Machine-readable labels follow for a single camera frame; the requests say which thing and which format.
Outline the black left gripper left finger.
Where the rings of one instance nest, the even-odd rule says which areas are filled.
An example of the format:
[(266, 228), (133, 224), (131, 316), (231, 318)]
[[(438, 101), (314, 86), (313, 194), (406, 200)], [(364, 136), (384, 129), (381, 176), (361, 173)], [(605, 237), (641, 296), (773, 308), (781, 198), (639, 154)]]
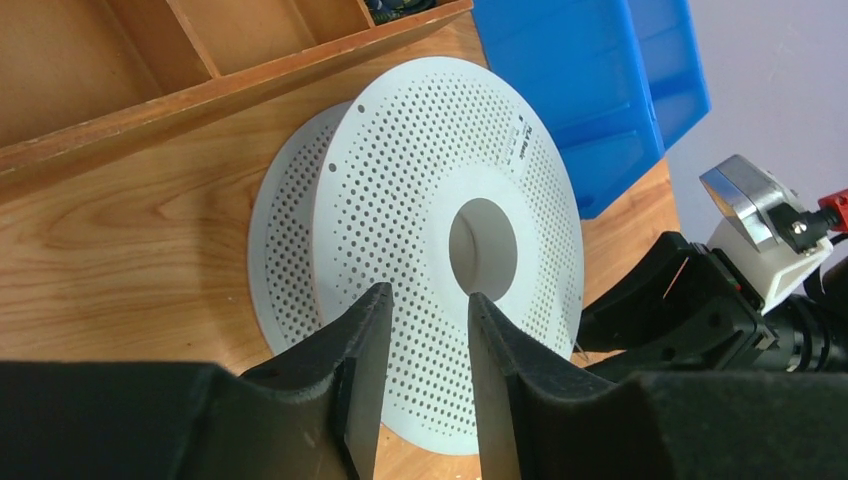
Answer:
[(392, 288), (377, 283), (285, 352), (198, 362), (1, 365), (5, 479), (369, 479)]

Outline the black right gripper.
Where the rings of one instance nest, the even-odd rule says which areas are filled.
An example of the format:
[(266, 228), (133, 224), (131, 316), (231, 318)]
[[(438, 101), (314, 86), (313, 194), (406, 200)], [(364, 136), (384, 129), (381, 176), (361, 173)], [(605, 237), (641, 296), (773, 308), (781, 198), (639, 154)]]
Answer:
[(591, 371), (752, 369), (779, 348), (761, 305), (723, 252), (667, 231), (583, 309), (576, 343), (605, 354)]

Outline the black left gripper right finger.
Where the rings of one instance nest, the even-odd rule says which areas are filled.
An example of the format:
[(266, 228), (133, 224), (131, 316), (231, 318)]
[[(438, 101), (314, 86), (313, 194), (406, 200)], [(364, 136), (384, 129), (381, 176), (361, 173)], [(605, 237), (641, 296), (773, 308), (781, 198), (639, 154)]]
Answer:
[(605, 380), (468, 302), (486, 479), (843, 479), (843, 374), (646, 372)]

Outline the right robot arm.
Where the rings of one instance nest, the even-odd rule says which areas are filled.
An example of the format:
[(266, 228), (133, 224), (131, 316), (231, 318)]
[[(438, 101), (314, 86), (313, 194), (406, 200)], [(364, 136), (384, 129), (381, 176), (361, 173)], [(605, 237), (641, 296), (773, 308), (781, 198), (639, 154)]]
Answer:
[(764, 302), (720, 249), (662, 233), (616, 285), (587, 306), (576, 344), (607, 359), (590, 371), (844, 373), (847, 307), (831, 294)]

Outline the grey perforated cable spool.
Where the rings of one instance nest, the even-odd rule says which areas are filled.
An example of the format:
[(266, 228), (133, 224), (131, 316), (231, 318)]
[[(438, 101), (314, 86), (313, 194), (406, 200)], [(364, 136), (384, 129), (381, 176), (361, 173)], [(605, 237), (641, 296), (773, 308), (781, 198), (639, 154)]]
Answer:
[(575, 193), (504, 80), (459, 58), (414, 59), (284, 141), (256, 195), (247, 275), (275, 354), (389, 283), (383, 424), (422, 449), (472, 455), (469, 297), (485, 294), (569, 357), (584, 294)]

